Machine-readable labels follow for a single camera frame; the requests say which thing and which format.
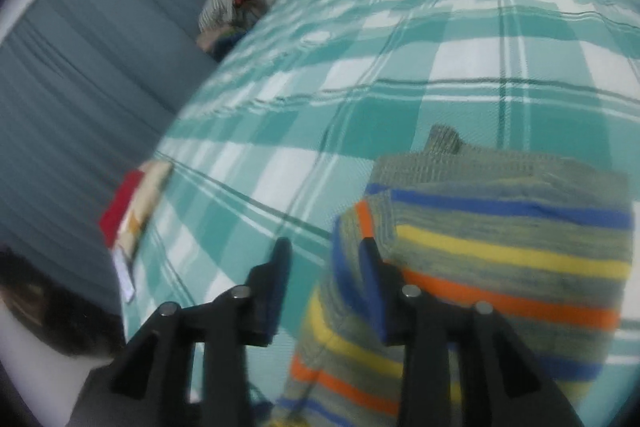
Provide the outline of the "multicolour striped knit sweater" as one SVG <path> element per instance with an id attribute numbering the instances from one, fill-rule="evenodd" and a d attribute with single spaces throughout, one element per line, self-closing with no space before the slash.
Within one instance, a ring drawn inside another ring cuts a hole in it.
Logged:
<path id="1" fill-rule="evenodd" d="M 633 229 L 623 173 L 433 127 L 422 152 L 378 158 L 362 199 L 335 220 L 271 424 L 396 421 L 404 351 L 372 327 L 363 239 L 440 301 L 494 306 L 570 402 L 582 401 L 620 321 Z"/>

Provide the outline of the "clothes pile beside bed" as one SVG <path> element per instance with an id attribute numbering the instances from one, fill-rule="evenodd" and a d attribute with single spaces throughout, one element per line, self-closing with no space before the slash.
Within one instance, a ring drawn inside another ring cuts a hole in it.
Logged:
<path id="1" fill-rule="evenodd" d="M 220 63 L 267 11 L 266 0 L 206 0 L 196 44 Z"/>

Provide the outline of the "dark hair of person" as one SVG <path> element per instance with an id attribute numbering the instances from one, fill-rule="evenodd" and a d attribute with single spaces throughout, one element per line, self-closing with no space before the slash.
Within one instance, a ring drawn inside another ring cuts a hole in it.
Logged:
<path id="1" fill-rule="evenodd" d="M 39 340 L 62 355 L 114 355 L 125 346 L 118 315 L 53 282 L 6 245 L 1 247 L 1 300 Z"/>

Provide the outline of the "red and cream folded cloth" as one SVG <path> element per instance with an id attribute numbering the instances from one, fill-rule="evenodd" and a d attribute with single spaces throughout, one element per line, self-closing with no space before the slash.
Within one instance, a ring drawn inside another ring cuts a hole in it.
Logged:
<path id="1" fill-rule="evenodd" d="M 170 161 L 150 159 L 128 171 L 100 218 L 99 228 L 111 253 L 120 297 L 125 303 L 136 295 L 131 274 L 134 257 L 172 170 Z"/>

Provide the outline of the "blue grey curtain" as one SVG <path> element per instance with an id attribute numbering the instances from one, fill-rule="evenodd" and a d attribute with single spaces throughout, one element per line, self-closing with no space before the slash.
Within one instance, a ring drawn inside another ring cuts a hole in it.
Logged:
<path id="1" fill-rule="evenodd" d="M 1 46 L 1 242 L 119 310 L 99 220 L 215 70 L 205 0 L 35 0 Z"/>

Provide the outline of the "teal white plaid bedspread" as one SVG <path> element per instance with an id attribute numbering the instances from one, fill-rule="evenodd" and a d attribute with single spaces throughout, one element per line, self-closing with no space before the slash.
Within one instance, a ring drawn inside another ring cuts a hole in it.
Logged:
<path id="1" fill-rule="evenodd" d="M 378 158 L 422 152 L 435 126 L 627 177 L 620 321 L 576 403 L 604 424 L 639 377 L 639 0 L 278 0 L 158 144 L 174 170 L 134 258 L 126 333 L 164 301 L 214 300 L 287 237 L 280 329 L 250 351 L 253 395 L 276 405 L 335 220 Z"/>

